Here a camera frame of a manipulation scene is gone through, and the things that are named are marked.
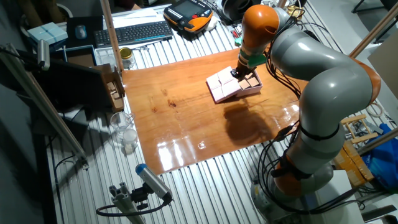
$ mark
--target yellow object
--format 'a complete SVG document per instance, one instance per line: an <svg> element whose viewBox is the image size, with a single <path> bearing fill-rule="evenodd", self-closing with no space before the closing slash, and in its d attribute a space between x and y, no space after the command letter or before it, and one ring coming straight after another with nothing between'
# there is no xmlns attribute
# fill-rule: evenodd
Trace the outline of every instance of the yellow object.
<svg viewBox="0 0 398 224"><path fill-rule="evenodd" d="M374 178L350 140L345 141L343 148L333 161L337 169L347 172L349 182L354 187L364 185Z"/></svg>
<svg viewBox="0 0 398 224"><path fill-rule="evenodd" d="M298 6L287 6L287 14L290 16L294 16L297 20L301 20L303 17L304 11L301 10Z"/></svg>
<svg viewBox="0 0 398 224"><path fill-rule="evenodd" d="M120 56L122 56L122 59L129 59L132 56L132 51L128 47L123 47L120 49Z"/></svg>

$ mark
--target orange controller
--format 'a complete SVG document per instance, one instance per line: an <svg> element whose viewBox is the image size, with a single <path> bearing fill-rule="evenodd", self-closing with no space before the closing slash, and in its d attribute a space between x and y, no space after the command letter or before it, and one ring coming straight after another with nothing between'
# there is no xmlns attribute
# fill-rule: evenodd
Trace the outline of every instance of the orange controller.
<svg viewBox="0 0 398 224"><path fill-rule="evenodd" d="M197 0L181 0L164 9L164 17L181 30L197 33L210 22L213 11Z"/></svg>

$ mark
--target blue plastic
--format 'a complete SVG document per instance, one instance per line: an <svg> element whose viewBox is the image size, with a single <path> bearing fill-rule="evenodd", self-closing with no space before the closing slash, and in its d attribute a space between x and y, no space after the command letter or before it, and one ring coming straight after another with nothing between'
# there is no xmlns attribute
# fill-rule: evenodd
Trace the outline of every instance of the blue plastic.
<svg viewBox="0 0 398 224"><path fill-rule="evenodd" d="M380 124L380 128L384 131L383 134L391 131L386 124ZM384 188L392 192L398 191L397 139L391 139L390 141L374 148L369 154L363 156L362 159Z"/></svg>
<svg viewBox="0 0 398 224"><path fill-rule="evenodd" d="M136 166L136 173L139 175L147 166L147 164L139 164Z"/></svg>
<svg viewBox="0 0 398 224"><path fill-rule="evenodd" d="M75 27L75 37L79 40L84 40L87 38L86 26L78 25Z"/></svg>
<svg viewBox="0 0 398 224"><path fill-rule="evenodd" d="M29 37L33 38L36 42L45 40L49 44L54 44L68 38L68 34L53 22L30 29L27 32Z"/></svg>

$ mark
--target keyboard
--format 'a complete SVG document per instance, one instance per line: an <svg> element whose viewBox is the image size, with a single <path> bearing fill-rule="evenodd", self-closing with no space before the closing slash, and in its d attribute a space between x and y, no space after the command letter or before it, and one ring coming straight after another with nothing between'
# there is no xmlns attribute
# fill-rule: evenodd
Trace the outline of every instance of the keyboard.
<svg viewBox="0 0 398 224"><path fill-rule="evenodd" d="M115 30L119 45L169 40L173 37L171 28L166 21L120 27ZM97 48L111 47L108 30L94 31L94 36Z"/></svg>

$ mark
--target glass jar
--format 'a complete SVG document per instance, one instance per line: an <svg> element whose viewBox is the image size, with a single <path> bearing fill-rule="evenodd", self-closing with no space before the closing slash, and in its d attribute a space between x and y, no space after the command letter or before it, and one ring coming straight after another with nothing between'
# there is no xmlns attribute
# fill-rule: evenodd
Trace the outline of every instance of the glass jar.
<svg viewBox="0 0 398 224"><path fill-rule="evenodd" d="M132 50L128 47L120 49L120 56L124 69L132 70L132 67L136 64L134 57L132 56Z"/></svg>

